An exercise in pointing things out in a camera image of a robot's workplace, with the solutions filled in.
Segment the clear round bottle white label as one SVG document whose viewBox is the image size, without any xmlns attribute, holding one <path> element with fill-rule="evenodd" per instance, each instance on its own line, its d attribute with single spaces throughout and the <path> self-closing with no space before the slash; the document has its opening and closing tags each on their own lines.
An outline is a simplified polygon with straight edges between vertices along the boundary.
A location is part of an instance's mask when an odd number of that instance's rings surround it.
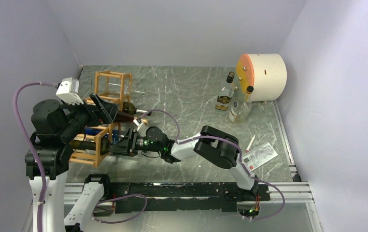
<svg viewBox="0 0 368 232">
<path fill-rule="evenodd" d="M 240 93 L 236 100 L 233 102 L 227 119 L 232 123 L 242 123 L 252 108 L 252 101 L 250 95 L 253 93 L 254 87 L 248 86 L 243 93 Z"/>
</svg>

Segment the clear bottle brown label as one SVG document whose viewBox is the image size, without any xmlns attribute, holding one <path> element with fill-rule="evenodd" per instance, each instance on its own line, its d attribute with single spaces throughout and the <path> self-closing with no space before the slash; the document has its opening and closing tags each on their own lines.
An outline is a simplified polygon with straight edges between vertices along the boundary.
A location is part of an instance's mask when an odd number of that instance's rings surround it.
<svg viewBox="0 0 368 232">
<path fill-rule="evenodd" d="M 235 91 L 234 77 L 235 73 L 229 72 L 226 79 L 221 83 L 215 103 L 217 110 L 226 111 L 228 109 Z"/>
</svg>

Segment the left white base arm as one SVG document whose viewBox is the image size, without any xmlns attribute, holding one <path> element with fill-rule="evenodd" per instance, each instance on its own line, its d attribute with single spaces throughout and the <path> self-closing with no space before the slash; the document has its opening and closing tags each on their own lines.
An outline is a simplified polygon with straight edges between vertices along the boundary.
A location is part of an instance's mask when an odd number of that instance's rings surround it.
<svg viewBox="0 0 368 232">
<path fill-rule="evenodd" d="M 85 224 L 93 218 L 93 211 L 103 197 L 111 194 L 111 180 L 108 174 L 90 174 L 84 182 L 80 197 L 65 216 L 66 232 L 83 232 Z"/>
</svg>

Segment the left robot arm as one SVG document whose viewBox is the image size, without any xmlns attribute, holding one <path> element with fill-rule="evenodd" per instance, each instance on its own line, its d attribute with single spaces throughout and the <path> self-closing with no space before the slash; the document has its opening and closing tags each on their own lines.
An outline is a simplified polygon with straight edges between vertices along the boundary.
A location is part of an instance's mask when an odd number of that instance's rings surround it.
<svg viewBox="0 0 368 232">
<path fill-rule="evenodd" d="M 35 132 L 25 156 L 26 175 L 33 194 L 33 230 L 35 232 L 81 232 L 83 220 L 93 207 L 84 202 L 70 221 L 64 216 L 64 190 L 73 154 L 71 141 L 85 127 L 115 122 L 119 106 L 90 94 L 92 104 L 81 100 L 67 103 L 44 100 L 33 107 Z"/>
</svg>

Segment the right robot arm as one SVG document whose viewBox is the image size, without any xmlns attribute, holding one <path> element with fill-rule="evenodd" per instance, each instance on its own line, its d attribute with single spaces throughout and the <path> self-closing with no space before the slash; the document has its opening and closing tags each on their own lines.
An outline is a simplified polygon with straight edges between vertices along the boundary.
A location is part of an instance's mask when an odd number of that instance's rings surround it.
<svg viewBox="0 0 368 232">
<path fill-rule="evenodd" d="M 168 138 L 155 126 L 148 128 L 144 136 L 129 129 L 118 143 L 109 147 L 111 154 L 119 156 L 133 157 L 140 151 L 158 153 L 170 164 L 201 156 L 216 167 L 228 170 L 245 200 L 252 200 L 258 194 L 257 177 L 244 164 L 238 139 L 211 126 L 204 126 L 200 133 L 178 141 Z"/>
</svg>

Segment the dark green wine bottle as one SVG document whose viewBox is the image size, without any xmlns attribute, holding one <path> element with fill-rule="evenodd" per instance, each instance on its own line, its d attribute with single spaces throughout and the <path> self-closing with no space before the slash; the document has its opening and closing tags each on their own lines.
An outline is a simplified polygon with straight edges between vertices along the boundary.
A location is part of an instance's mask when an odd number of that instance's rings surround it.
<svg viewBox="0 0 368 232">
<path fill-rule="evenodd" d="M 97 143 L 89 141 L 72 140 L 70 142 L 70 146 L 73 150 L 80 150 L 80 151 L 90 150 L 94 151 L 95 154 L 98 153 L 101 157 L 104 157 L 109 153 L 109 149 L 112 143 L 106 138 L 102 139 L 101 142 L 99 143 L 98 151 L 96 149 L 96 145 Z"/>
</svg>

